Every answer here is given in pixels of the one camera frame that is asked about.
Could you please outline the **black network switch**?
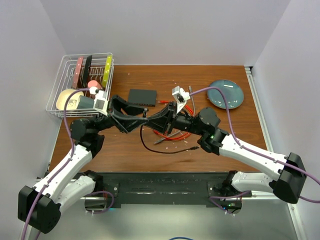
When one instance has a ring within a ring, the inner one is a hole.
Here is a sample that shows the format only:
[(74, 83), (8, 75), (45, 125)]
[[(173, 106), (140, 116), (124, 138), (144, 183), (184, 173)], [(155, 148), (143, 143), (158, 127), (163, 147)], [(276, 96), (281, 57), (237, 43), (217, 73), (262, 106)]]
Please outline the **black network switch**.
[(129, 91), (128, 102), (131, 104), (145, 107), (155, 107), (156, 100), (156, 90), (130, 89)]

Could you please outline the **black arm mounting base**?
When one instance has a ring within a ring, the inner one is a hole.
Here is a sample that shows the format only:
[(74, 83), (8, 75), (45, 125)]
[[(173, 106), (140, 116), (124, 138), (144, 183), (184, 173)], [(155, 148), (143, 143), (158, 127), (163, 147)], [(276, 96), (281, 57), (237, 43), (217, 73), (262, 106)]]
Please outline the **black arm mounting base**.
[(222, 206), (233, 214), (242, 208), (242, 201), (252, 196), (240, 196), (231, 188), (227, 172), (101, 172), (103, 183), (99, 191), (84, 197), (87, 211), (101, 211), (124, 205), (203, 205)]

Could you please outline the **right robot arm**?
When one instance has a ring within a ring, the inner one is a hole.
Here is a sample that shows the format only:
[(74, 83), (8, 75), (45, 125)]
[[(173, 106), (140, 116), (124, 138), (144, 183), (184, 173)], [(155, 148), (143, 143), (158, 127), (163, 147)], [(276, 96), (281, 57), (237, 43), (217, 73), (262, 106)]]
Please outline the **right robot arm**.
[(238, 160), (259, 172), (235, 171), (223, 183), (223, 192), (230, 197), (238, 192), (260, 191), (273, 193), (280, 200), (296, 204), (306, 181), (301, 157), (264, 150), (244, 142), (219, 128), (220, 119), (211, 107), (203, 108), (195, 116), (176, 112), (177, 105), (170, 102), (160, 112), (150, 116), (146, 126), (162, 134), (173, 129), (199, 135), (197, 143), (207, 153)]

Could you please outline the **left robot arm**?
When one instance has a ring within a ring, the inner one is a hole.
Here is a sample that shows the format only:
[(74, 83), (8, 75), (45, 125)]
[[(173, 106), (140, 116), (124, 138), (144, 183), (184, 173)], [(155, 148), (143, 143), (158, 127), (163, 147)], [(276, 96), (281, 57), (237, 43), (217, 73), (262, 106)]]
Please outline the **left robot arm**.
[(100, 131), (117, 127), (129, 133), (147, 123), (141, 114), (146, 109), (130, 104), (115, 95), (110, 100), (97, 94), (89, 100), (98, 112), (90, 118), (81, 118), (67, 125), (71, 149), (61, 162), (33, 187), (24, 186), (18, 193), (18, 219), (24, 222), (21, 239), (25, 239), (29, 227), (39, 233), (49, 233), (62, 214), (85, 196), (103, 193), (103, 177), (87, 171), (75, 182), (72, 178), (102, 149), (105, 137)]

